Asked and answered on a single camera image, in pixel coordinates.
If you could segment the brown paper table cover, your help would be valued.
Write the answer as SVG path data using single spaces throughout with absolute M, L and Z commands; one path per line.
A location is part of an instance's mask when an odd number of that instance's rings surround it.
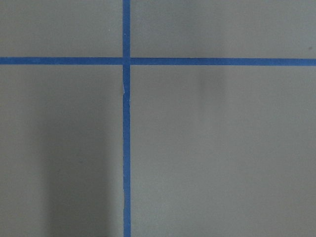
M 3 0 L 3 237 L 313 237 L 313 0 Z

